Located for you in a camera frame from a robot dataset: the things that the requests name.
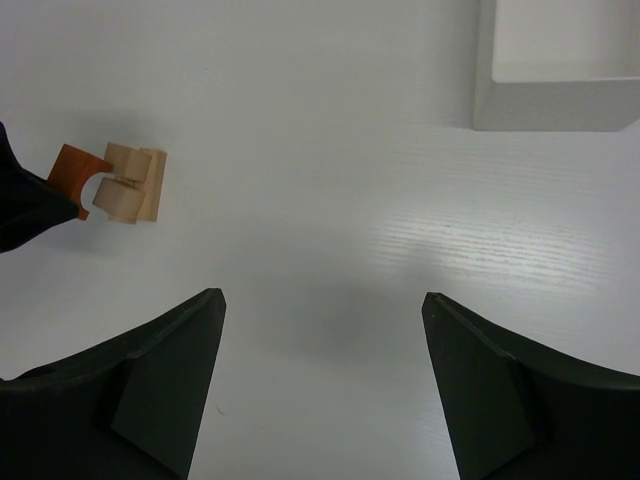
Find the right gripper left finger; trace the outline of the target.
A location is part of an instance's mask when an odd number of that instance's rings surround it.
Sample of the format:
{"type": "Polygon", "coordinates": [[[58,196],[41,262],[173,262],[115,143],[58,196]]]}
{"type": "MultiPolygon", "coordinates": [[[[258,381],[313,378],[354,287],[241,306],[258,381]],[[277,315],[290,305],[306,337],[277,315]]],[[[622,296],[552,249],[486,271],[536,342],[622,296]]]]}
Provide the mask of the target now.
{"type": "Polygon", "coordinates": [[[178,479],[191,469],[225,313],[222,291],[208,288],[128,333],[109,430],[178,479]]]}

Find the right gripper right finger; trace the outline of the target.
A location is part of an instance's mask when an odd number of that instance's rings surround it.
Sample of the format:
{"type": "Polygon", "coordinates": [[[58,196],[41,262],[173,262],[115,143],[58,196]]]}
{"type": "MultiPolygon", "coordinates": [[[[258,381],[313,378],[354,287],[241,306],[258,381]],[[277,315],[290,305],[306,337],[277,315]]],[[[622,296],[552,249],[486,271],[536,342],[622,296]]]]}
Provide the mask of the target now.
{"type": "Polygon", "coordinates": [[[429,293],[424,331],[458,473],[489,479],[535,446],[535,416],[515,358],[429,293]]]}

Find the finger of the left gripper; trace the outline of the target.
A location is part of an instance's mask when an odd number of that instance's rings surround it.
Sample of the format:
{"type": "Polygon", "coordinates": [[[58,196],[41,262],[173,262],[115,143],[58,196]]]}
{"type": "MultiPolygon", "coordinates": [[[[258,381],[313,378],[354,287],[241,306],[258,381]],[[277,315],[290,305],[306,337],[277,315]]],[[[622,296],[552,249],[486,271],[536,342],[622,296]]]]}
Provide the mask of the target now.
{"type": "Polygon", "coordinates": [[[1,252],[74,220],[79,207],[18,162],[1,123],[1,252]]]}

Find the dark red arch block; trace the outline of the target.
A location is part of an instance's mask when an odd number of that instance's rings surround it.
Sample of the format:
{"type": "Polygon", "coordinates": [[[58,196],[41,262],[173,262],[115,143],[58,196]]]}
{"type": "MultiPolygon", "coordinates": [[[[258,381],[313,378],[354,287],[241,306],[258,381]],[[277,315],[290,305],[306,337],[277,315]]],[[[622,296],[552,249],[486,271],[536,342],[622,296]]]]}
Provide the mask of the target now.
{"type": "Polygon", "coordinates": [[[48,175],[46,184],[76,204],[77,218],[85,221],[89,212],[82,205],[82,190],[96,174],[110,173],[111,163],[74,146],[64,144],[48,175]]]}

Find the light wood cube block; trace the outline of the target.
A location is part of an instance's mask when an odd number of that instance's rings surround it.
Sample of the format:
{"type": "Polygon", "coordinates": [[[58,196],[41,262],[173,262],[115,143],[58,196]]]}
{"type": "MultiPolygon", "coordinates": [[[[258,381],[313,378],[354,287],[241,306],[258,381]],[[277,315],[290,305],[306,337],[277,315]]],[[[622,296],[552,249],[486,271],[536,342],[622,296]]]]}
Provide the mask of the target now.
{"type": "Polygon", "coordinates": [[[133,186],[105,177],[97,189],[93,205],[106,212],[110,221],[136,224],[144,196],[133,186]]]}

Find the white perforated box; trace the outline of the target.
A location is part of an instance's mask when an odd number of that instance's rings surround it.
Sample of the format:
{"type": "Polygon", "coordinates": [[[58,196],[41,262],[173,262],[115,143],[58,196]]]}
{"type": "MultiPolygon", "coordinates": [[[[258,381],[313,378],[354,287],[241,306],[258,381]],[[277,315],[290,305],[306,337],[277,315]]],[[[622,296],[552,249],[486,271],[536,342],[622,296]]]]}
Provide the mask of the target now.
{"type": "Polygon", "coordinates": [[[474,130],[618,132],[638,120],[638,2],[480,2],[474,130]]]}

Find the light pentagon wood block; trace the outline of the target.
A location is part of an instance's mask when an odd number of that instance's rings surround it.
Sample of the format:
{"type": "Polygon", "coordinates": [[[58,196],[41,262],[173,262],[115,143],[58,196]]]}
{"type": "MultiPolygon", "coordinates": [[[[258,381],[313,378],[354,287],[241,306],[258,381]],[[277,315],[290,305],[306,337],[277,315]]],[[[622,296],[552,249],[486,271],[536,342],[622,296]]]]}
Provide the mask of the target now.
{"type": "Polygon", "coordinates": [[[106,146],[104,160],[112,165],[112,173],[117,179],[144,182],[152,156],[139,149],[109,142],[106,146]]]}

